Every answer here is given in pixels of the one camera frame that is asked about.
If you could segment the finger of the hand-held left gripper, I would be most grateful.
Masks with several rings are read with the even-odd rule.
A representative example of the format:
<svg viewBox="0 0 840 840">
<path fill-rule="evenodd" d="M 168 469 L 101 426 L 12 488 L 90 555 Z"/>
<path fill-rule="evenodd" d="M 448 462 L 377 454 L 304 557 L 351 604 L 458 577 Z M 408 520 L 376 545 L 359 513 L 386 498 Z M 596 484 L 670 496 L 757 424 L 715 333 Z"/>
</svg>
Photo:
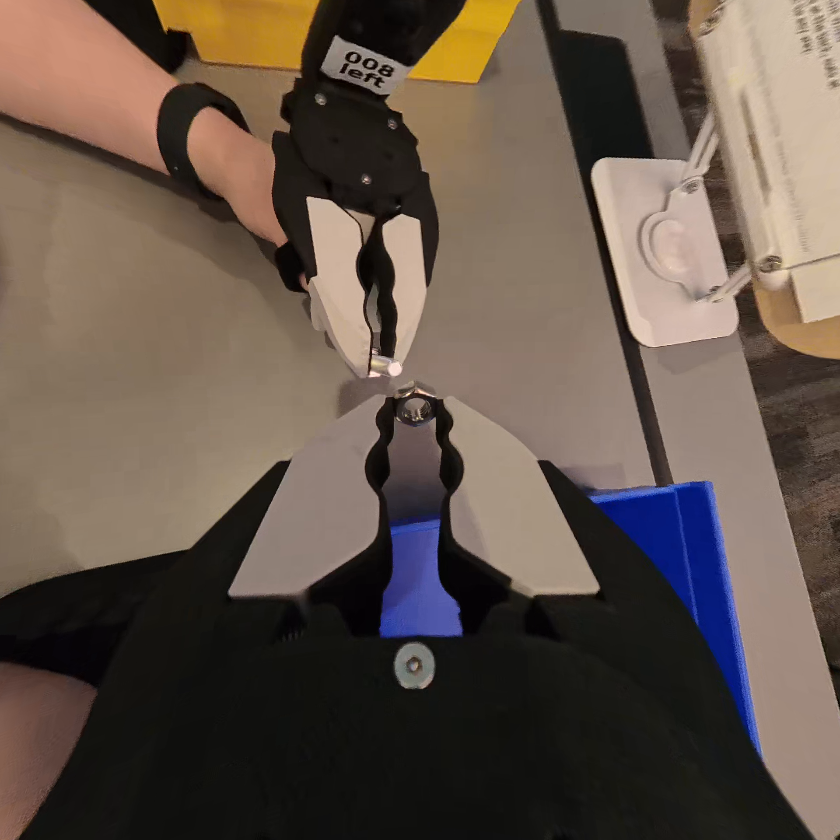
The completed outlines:
<svg viewBox="0 0 840 840">
<path fill-rule="evenodd" d="M 359 279 L 358 260 L 374 219 L 347 212 L 327 198 L 307 199 L 316 272 L 309 281 L 311 320 L 361 379 L 371 372 L 373 332 L 366 316 L 368 292 Z"/>
<path fill-rule="evenodd" d="M 399 214 L 374 225 L 371 279 L 379 355 L 403 363 L 416 336 L 427 294 L 423 231 L 417 218 Z"/>
</svg>

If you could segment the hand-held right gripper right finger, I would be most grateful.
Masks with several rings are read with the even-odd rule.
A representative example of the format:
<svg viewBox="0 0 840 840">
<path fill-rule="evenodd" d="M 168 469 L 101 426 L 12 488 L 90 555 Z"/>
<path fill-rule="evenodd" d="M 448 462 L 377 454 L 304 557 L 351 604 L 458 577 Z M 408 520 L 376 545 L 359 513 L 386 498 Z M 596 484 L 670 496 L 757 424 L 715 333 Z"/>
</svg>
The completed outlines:
<svg viewBox="0 0 840 840">
<path fill-rule="evenodd" d="M 456 550 L 521 595 L 595 595 L 600 585 L 536 455 L 453 396 L 438 402 L 442 523 Z"/>
</svg>

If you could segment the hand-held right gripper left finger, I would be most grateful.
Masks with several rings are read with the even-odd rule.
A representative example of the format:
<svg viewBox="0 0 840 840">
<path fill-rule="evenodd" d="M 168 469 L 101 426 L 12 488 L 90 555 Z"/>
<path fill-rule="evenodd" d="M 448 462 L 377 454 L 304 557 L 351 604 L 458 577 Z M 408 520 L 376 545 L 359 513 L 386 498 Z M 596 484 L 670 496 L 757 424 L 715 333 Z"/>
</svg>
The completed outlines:
<svg viewBox="0 0 840 840">
<path fill-rule="evenodd" d="M 300 597 L 389 534 L 393 399 L 373 395 L 292 456 L 229 589 Z"/>
</svg>

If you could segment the steel hex nut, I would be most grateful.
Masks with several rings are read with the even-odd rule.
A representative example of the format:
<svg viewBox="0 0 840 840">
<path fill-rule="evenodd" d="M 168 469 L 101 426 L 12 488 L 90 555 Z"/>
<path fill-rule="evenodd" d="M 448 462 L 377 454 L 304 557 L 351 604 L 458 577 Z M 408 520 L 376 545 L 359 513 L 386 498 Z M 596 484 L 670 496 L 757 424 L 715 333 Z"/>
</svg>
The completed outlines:
<svg viewBox="0 0 840 840">
<path fill-rule="evenodd" d="M 435 419 L 438 397 L 419 381 L 410 381 L 393 393 L 395 420 L 409 427 L 422 427 Z"/>
</svg>

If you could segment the yellow plastic bin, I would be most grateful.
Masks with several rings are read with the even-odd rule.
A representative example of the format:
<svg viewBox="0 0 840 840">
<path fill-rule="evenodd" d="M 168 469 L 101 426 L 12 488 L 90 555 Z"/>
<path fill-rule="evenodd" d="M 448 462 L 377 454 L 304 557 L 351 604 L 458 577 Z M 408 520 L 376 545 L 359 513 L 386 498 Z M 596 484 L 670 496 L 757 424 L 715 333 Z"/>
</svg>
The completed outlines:
<svg viewBox="0 0 840 840">
<path fill-rule="evenodd" d="M 409 77 L 477 83 L 519 1 L 468 1 Z M 189 34 L 212 64 L 297 70 L 315 1 L 154 1 L 164 29 Z"/>
</svg>

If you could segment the blue plastic bin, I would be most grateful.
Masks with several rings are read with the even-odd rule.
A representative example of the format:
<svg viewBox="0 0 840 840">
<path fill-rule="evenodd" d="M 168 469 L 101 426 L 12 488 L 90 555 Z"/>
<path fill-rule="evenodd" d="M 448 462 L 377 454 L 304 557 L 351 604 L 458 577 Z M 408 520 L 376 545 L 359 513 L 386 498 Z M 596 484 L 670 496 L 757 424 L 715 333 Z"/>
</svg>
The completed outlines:
<svg viewBox="0 0 840 840">
<path fill-rule="evenodd" d="M 700 481 L 587 494 L 646 553 L 689 609 L 761 754 L 713 485 Z M 438 514 L 392 523 L 393 573 L 384 593 L 381 637 L 462 634 L 455 599 L 439 579 L 439 530 Z"/>
</svg>

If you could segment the person's left forearm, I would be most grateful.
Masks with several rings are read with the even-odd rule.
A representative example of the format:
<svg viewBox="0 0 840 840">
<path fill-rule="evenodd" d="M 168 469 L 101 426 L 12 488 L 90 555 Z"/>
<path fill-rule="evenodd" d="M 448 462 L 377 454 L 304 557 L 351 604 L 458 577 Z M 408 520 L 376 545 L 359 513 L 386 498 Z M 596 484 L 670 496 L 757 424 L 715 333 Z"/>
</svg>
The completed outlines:
<svg viewBox="0 0 840 840">
<path fill-rule="evenodd" d="M 175 78 L 84 2 L 1 2 L 1 111 L 160 173 Z"/>
</svg>

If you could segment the person's left hand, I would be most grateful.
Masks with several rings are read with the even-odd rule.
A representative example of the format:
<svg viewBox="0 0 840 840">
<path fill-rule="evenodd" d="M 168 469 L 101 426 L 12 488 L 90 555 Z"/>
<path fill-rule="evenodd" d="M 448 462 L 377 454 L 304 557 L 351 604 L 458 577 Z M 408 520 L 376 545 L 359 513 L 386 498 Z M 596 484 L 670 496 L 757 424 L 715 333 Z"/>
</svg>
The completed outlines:
<svg viewBox="0 0 840 840">
<path fill-rule="evenodd" d="M 275 157 L 266 142 L 215 108 L 204 108 L 187 133 L 186 149 L 200 183 L 221 197 L 237 220 L 277 247 L 287 243 L 272 199 Z"/>
</svg>

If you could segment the instruction sheet on stand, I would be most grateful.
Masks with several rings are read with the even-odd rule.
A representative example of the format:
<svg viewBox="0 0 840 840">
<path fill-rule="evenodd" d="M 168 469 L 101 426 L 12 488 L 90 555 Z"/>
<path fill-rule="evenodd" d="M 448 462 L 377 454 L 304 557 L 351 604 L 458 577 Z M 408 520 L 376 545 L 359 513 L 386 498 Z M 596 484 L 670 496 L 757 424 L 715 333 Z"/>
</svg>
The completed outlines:
<svg viewBox="0 0 840 840">
<path fill-rule="evenodd" d="M 772 290 L 756 280 L 752 290 L 763 326 L 777 341 L 800 354 L 839 360 L 839 317 L 804 322 L 791 287 Z"/>
</svg>

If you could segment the printed instruction sheet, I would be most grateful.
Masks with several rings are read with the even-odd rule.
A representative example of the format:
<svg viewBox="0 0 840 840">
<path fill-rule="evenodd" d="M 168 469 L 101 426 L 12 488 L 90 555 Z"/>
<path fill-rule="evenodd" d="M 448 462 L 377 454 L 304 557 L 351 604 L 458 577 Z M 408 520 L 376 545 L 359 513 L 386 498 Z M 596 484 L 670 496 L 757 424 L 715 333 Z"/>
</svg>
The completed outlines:
<svg viewBox="0 0 840 840">
<path fill-rule="evenodd" d="M 839 314 L 839 2 L 689 2 L 747 256 L 803 323 Z"/>
</svg>

